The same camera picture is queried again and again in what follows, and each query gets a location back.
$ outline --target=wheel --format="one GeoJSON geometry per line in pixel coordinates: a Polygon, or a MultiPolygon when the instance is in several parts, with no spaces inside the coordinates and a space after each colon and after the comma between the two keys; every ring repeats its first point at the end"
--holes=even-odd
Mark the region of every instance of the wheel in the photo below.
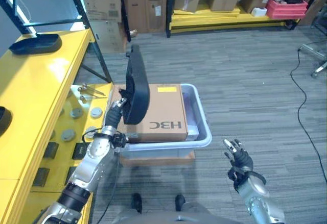
{"type": "Polygon", "coordinates": [[[314,79],[317,78],[317,76],[318,76],[318,73],[316,73],[316,72],[313,72],[313,73],[311,74],[311,77],[313,77],[314,79]]]}
{"type": "Polygon", "coordinates": [[[142,214],[142,197],[139,193],[132,194],[132,209],[142,214]]]}
{"type": "Polygon", "coordinates": [[[176,211],[182,211],[182,206],[185,204],[185,197],[182,194],[179,194],[175,197],[175,208],[176,211]]]}

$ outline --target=plastic bin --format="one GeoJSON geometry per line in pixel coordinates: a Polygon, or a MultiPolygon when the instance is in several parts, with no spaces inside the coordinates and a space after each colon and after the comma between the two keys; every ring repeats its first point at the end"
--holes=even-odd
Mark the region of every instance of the plastic bin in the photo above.
{"type": "Polygon", "coordinates": [[[271,19],[302,19],[306,16],[305,13],[301,14],[285,14],[285,13],[276,13],[274,11],[268,11],[267,16],[269,16],[271,19]]]}
{"type": "Polygon", "coordinates": [[[303,1],[300,4],[280,4],[274,0],[269,0],[266,8],[273,8],[274,10],[280,10],[280,9],[289,9],[289,10],[292,10],[292,9],[302,9],[303,10],[304,9],[304,10],[307,10],[307,6],[308,6],[308,3],[305,1],[303,1]]]}
{"type": "Polygon", "coordinates": [[[267,16],[272,19],[299,19],[306,15],[308,3],[280,4],[274,0],[267,3],[267,16]]]}
{"type": "Polygon", "coordinates": [[[187,93],[190,100],[194,117],[199,129],[196,141],[156,142],[127,144],[121,149],[121,156],[127,159],[152,158],[152,157],[185,157],[193,149],[208,146],[212,135],[203,112],[198,91],[194,85],[181,84],[183,93],[187,93]]]}

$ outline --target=yellow workbench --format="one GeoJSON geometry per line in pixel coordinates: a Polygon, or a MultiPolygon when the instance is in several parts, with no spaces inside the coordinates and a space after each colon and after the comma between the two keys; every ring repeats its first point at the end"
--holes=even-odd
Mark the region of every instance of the yellow workbench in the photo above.
{"type": "MultiPolygon", "coordinates": [[[[65,188],[66,180],[69,178],[69,169],[76,167],[80,159],[73,159],[75,147],[81,143],[81,135],[90,127],[101,128],[104,121],[109,94],[112,84],[97,84],[90,87],[97,89],[105,94],[101,98],[88,99],[87,102],[79,100],[79,96],[91,97],[88,93],[79,92],[78,85],[71,86],[71,93],[65,99],[62,112],[54,127],[54,136],[50,141],[58,144],[58,149],[54,158],[43,158],[39,165],[40,168],[49,169],[44,186],[32,186],[26,204],[22,210],[19,224],[32,223],[40,210],[49,206],[58,199],[61,191],[65,188]],[[71,111],[80,108],[83,113],[79,118],[72,118],[71,111]],[[99,118],[92,118],[90,111],[93,108],[101,108],[102,115],[99,118]],[[74,130],[76,135],[71,141],[63,141],[62,133],[65,130],[74,130]]],[[[86,143],[92,142],[91,139],[85,138],[86,143]]],[[[86,147],[79,148],[78,151],[86,152],[86,147]]],[[[82,210],[82,217],[79,224],[88,224],[89,212],[92,203],[92,195],[88,199],[82,210]]]]}
{"type": "Polygon", "coordinates": [[[0,136],[0,223],[16,224],[59,113],[94,37],[90,29],[59,32],[48,54],[0,58],[0,105],[13,115],[0,136]]]}
{"type": "Polygon", "coordinates": [[[225,15],[223,12],[220,15],[218,15],[219,13],[213,12],[210,14],[209,11],[208,14],[202,15],[203,17],[194,15],[180,16],[182,14],[181,11],[173,11],[172,3],[173,0],[167,0],[167,18],[169,22],[166,31],[168,37],[170,33],[188,31],[285,25],[285,20],[270,19],[268,16],[253,17],[251,14],[242,10],[239,15],[230,16],[225,15]]]}

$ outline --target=yellow label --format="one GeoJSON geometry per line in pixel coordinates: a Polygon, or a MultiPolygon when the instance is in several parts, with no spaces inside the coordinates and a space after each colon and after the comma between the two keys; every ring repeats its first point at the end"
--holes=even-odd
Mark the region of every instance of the yellow label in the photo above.
{"type": "Polygon", "coordinates": [[[158,92],[177,92],[176,87],[158,87],[158,92]]]}

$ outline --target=cable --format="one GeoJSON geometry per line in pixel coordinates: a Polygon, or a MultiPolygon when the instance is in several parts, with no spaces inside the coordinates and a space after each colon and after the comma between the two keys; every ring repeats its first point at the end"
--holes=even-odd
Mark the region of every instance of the cable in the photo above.
{"type": "Polygon", "coordinates": [[[113,196],[114,196],[114,192],[116,190],[117,181],[118,181],[118,172],[119,172],[119,158],[117,158],[116,178],[115,178],[115,181],[114,181],[114,186],[113,186],[113,190],[112,190],[112,193],[111,193],[111,197],[110,197],[110,200],[109,200],[103,214],[101,215],[100,219],[98,220],[97,224],[99,224],[101,222],[102,218],[105,216],[105,214],[106,214],[106,212],[107,212],[107,210],[109,208],[109,205],[111,204],[111,201],[112,201],[113,196]]]}
{"type": "Polygon", "coordinates": [[[322,162],[321,162],[321,157],[320,157],[320,154],[319,154],[319,152],[318,152],[318,150],[317,150],[317,148],[316,148],[316,146],[315,146],[315,144],[313,143],[313,141],[312,141],[312,139],[311,139],[311,137],[310,137],[310,135],[309,135],[309,133],[307,132],[307,130],[305,129],[305,127],[303,126],[303,124],[302,124],[302,122],[301,122],[301,119],[300,119],[300,109],[302,108],[302,106],[306,103],[306,101],[307,101],[307,94],[306,94],[306,92],[299,86],[299,84],[294,80],[294,78],[293,78],[293,72],[294,71],[296,71],[297,69],[298,69],[298,67],[300,66],[300,63],[301,63],[301,61],[300,61],[300,49],[298,49],[297,50],[297,58],[298,58],[298,64],[297,64],[297,66],[290,72],[290,76],[291,76],[291,78],[292,78],[292,81],[296,84],[296,86],[302,91],[302,93],[305,95],[305,100],[302,102],[302,104],[298,107],[298,109],[297,109],[297,120],[298,120],[298,122],[300,123],[300,125],[301,125],[301,127],[302,127],[302,129],[304,130],[304,132],[306,133],[306,135],[308,136],[308,138],[309,138],[309,140],[310,140],[310,142],[311,142],[311,144],[312,144],[312,146],[313,146],[313,149],[315,150],[315,152],[316,152],[316,154],[317,154],[317,156],[318,156],[318,158],[319,158],[319,162],[320,162],[320,167],[321,167],[321,170],[322,170],[322,174],[323,174],[323,177],[324,177],[324,179],[325,179],[325,181],[326,181],[326,184],[327,184],[327,178],[326,178],[326,175],[325,175],[325,171],[324,171],[324,169],[323,169],[323,166],[322,166],[322,162]]]}
{"type": "Polygon", "coordinates": [[[90,131],[87,131],[85,132],[83,135],[82,135],[82,142],[84,143],[84,145],[87,147],[87,143],[85,142],[85,135],[87,133],[91,133],[91,132],[94,132],[94,131],[97,131],[97,130],[101,130],[102,128],[96,128],[96,129],[93,129],[93,130],[90,130],[90,131]]]}

